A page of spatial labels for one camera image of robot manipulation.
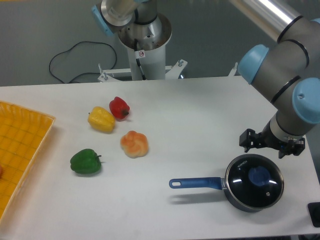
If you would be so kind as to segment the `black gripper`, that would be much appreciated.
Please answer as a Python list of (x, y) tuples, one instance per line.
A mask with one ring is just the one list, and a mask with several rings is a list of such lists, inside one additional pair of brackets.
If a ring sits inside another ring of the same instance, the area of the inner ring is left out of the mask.
[(305, 138), (302, 137), (297, 141), (289, 139), (284, 142), (278, 139), (271, 131), (271, 127), (267, 124), (262, 132), (256, 133), (255, 130), (247, 128), (239, 136), (239, 146), (244, 148), (247, 153), (250, 149), (261, 148), (261, 142), (268, 148), (278, 150), (278, 158), (282, 159), (285, 156), (294, 155), (299, 156), (305, 150)]

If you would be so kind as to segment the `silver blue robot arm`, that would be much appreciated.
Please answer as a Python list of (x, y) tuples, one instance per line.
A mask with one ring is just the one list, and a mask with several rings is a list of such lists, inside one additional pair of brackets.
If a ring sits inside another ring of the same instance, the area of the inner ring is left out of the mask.
[[(238, 73), (264, 96), (276, 114), (262, 132), (247, 129), (239, 145), (272, 148), (280, 158), (298, 156), (305, 134), (320, 122), (320, 80), (299, 73), (320, 57), (320, 21), (307, 20), (281, 0), (234, 0), (232, 4), (277, 45), (256, 45), (235, 65)], [(91, 9), (101, 30), (118, 35), (127, 48), (133, 80), (179, 77), (183, 61), (165, 66), (165, 46), (172, 36), (168, 19), (155, 0), (104, 0)]]

